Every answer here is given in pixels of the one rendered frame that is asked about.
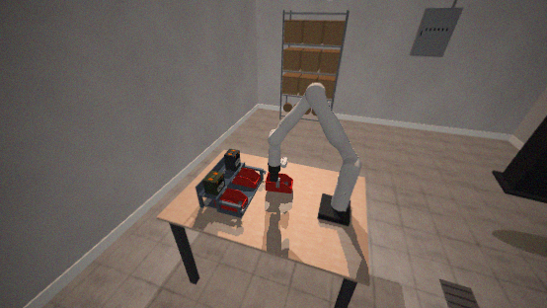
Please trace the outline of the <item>red bin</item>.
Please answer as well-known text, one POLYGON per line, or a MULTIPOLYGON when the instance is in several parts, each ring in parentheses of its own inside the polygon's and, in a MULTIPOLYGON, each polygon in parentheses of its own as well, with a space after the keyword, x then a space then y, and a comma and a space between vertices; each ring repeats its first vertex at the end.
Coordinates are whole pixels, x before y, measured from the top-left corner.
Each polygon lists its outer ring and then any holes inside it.
POLYGON ((260 175, 255 170, 242 168, 232 181, 232 184, 255 189, 259 182, 260 175))
MULTIPOLYGON (((224 194, 221 196, 221 200, 232 202, 238 204, 239 201, 242 201, 242 209, 245 208, 247 204, 247 197, 240 191, 228 189, 224 192, 224 194), (225 200, 224 200, 225 199, 225 200)), ((231 210, 231 211, 237 211, 237 208, 221 205, 221 208, 231 210)))
POLYGON ((270 182, 270 172, 268 172, 266 178, 266 191, 278 193, 292 193, 293 179, 287 174, 280 173, 278 173, 278 177, 280 178, 279 188, 276 187, 276 183, 270 182), (288 182, 288 186, 284 184, 285 182, 288 182))

